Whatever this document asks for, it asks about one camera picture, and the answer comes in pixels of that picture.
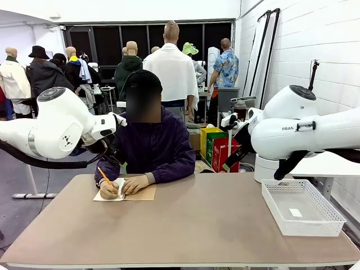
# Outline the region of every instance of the white jacket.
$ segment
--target white jacket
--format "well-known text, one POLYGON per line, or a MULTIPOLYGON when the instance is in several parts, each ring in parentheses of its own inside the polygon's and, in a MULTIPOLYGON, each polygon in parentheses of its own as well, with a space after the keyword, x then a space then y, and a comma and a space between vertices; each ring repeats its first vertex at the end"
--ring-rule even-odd
POLYGON ((192 107, 197 110, 199 92, 194 65, 189 56, 172 43, 166 43, 144 59, 143 69, 151 71, 161 81, 161 101, 186 100, 194 96, 192 107))
POLYGON ((7 98, 31 98, 31 87, 25 69, 14 61, 0 65, 0 87, 7 98))

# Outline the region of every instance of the white plastic basket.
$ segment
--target white plastic basket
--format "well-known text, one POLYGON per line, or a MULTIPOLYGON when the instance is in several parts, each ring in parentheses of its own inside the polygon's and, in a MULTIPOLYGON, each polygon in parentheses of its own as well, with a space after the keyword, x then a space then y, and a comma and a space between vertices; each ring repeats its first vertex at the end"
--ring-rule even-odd
POLYGON ((305 179, 262 180, 262 195, 283 235, 338 236, 346 222, 305 179))

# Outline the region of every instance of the orange pencil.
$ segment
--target orange pencil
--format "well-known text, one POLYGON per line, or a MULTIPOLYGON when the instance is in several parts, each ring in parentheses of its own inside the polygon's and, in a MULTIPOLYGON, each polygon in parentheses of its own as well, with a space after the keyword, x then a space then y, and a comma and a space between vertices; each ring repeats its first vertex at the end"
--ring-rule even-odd
POLYGON ((107 178, 107 176, 105 175, 105 173, 99 168, 97 167, 97 169, 99 170, 99 172, 101 173, 101 175, 104 177, 104 179, 106 180, 106 182, 111 185, 112 187, 114 187, 113 183, 110 182, 110 180, 107 178))

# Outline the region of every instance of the black antenna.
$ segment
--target black antenna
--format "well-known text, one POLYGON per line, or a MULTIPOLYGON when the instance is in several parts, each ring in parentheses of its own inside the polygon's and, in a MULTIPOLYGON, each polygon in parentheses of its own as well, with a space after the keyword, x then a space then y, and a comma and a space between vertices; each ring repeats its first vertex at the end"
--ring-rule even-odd
POLYGON ((310 85, 309 85, 309 88, 308 88, 310 91, 313 91, 315 73, 316 73, 317 67, 318 67, 319 65, 320 65, 320 64, 317 62, 317 60, 314 60, 313 72, 311 73, 310 85))

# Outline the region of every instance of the green hat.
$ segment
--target green hat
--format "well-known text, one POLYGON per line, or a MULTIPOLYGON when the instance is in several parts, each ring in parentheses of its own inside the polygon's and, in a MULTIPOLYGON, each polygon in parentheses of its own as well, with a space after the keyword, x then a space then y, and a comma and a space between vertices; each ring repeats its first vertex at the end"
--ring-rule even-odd
POLYGON ((189 53, 195 55, 199 52, 199 50, 195 48, 195 46, 192 43, 186 42, 182 47, 182 52, 185 53, 186 55, 188 55, 189 53))

